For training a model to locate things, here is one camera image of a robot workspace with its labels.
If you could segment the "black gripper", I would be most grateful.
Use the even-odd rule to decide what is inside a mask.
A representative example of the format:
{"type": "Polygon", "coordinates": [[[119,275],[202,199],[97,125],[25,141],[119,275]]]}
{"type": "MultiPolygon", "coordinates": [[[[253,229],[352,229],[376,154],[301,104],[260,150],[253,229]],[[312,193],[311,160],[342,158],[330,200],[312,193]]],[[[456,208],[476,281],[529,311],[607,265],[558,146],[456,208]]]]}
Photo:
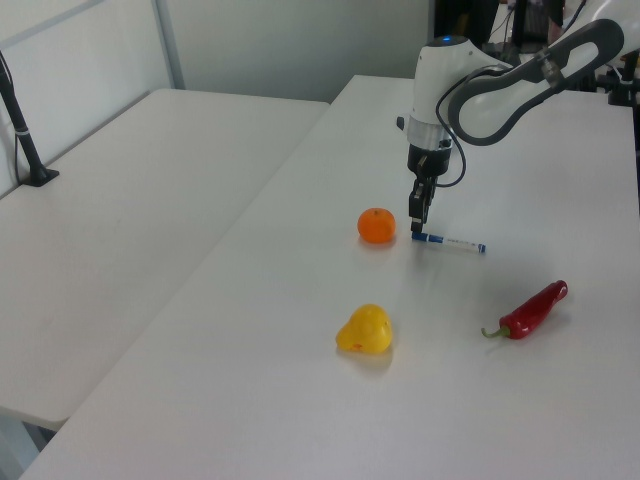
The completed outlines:
{"type": "Polygon", "coordinates": [[[438,180],[448,171],[450,156],[450,141],[445,141],[444,148],[437,150],[426,150],[409,145],[407,166],[417,178],[408,202],[413,233],[423,232],[438,180]]]}

